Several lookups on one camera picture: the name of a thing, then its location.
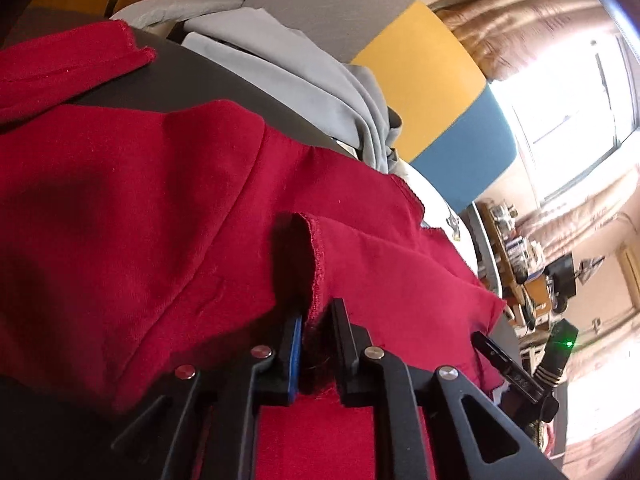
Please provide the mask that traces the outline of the red knit sweater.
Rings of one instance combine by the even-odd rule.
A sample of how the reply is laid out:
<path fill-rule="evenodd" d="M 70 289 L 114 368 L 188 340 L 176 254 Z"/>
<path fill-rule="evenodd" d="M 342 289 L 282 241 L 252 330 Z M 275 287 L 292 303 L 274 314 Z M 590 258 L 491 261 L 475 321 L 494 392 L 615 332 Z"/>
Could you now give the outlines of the red knit sweater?
<path fill-rule="evenodd" d="M 78 105 L 155 52 L 99 22 L 1 53 L 1 474 L 141 476 L 111 438 L 175 381 L 304 323 L 302 395 L 260 416 L 261 479 L 373 479 L 373 413 L 345 408 L 328 304 L 407 364 L 477 354 L 501 301 L 410 188 L 300 144 L 230 101 L 178 112 Z"/>

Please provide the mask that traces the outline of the wooden side table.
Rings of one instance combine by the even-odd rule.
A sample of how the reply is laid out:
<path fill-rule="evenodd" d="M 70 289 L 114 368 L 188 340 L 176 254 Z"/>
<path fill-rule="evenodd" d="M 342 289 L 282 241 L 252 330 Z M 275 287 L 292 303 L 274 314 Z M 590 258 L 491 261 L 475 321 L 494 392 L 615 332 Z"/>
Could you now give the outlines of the wooden side table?
<path fill-rule="evenodd" d="M 547 279 L 542 269 L 535 270 L 536 249 L 516 230 L 515 208 L 487 200 L 477 202 L 476 208 L 488 236 L 490 263 L 497 270 L 498 295 L 506 300 L 509 324 L 520 338 L 548 332 L 553 304 Z"/>

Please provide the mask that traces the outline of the black monitor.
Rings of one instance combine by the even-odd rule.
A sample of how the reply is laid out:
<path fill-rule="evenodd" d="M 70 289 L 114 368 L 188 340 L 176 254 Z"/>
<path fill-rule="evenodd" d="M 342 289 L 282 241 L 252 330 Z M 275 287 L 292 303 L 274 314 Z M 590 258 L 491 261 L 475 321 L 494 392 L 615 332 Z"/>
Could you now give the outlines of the black monitor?
<path fill-rule="evenodd" d="M 562 255 L 544 268 L 544 275 L 550 278 L 556 296 L 573 298 L 576 292 L 576 272 L 573 254 Z"/>

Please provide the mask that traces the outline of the white printed cushion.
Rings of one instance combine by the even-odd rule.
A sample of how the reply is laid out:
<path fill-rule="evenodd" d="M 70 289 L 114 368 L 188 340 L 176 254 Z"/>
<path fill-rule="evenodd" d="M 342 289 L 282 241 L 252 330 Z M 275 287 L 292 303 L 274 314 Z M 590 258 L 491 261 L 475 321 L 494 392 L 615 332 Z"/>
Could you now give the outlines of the white printed cushion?
<path fill-rule="evenodd" d="M 441 229 L 472 272 L 478 275 L 478 261 L 472 236 L 460 216 L 454 212 L 436 188 L 408 162 L 398 159 L 393 168 L 393 174 L 405 181 L 423 205 L 422 226 Z"/>

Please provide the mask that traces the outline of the middle floral curtain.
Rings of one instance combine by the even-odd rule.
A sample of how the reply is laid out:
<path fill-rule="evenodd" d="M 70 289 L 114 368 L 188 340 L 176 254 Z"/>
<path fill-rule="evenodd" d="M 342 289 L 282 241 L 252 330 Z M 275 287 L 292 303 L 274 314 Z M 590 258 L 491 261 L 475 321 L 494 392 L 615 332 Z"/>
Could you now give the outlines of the middle floral curtain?
<path fill-rule="evenodd" d="M 548 263 L 571 252 L 609 222 L 631 199 L 639 185 L 634 168 L 592 195 L 552 200 L 524 217 L 516 232 L 536 242 Z"/>

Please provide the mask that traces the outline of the grey garment on chair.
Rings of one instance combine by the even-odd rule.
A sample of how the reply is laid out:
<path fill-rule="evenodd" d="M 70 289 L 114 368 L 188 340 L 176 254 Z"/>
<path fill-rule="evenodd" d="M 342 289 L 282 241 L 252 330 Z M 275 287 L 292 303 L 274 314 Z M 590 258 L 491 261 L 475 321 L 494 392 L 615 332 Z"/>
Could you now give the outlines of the grey garment on chair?
<path fill-rule="evenodd" d="M 392 174 L 402 122 L 373 73 L 345 64 L 243 0 L 142 0 L 112 15 L 142 29 L 181 22 L 183 47 L 266 92 L 369 167 Z"/>

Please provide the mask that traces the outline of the left window curtain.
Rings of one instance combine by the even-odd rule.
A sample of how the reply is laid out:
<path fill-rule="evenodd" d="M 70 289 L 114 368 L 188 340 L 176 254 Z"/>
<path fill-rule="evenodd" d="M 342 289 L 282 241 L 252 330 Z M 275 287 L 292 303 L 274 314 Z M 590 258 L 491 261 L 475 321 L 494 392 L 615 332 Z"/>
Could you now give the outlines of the left window curtain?
<path fill-rule="evenodd" d="M 490 80 L 505 80 L 560 41 L 616 32 L 600 0 L 474 0 L 438 18 Z"/>

